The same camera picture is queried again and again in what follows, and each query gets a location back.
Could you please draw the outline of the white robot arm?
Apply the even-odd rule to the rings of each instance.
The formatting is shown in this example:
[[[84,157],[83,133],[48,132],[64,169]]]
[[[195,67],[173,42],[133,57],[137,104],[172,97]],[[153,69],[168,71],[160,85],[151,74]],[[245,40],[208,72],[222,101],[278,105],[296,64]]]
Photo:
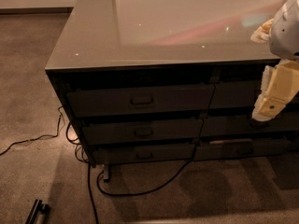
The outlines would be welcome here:
[[[287,0],[275,17],[266,21],[251,36],[256,43],[269,43],[280,62],[263,70],[261,93],[252,118],[274,119],[299,92],[299,0]]]

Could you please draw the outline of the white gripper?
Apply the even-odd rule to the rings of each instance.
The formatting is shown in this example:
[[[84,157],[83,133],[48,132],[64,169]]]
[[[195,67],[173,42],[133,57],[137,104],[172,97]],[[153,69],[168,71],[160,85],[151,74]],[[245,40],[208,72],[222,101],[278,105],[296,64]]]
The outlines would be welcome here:
[[[264,22],[253,32],[250,40],[265,43],[270,39],[273,19]],[[252,111],[257,121],[274,119],[299,92],[299,62],[281,60],[275,67],[266,66],[263,71],[262,96],[259,96]]]

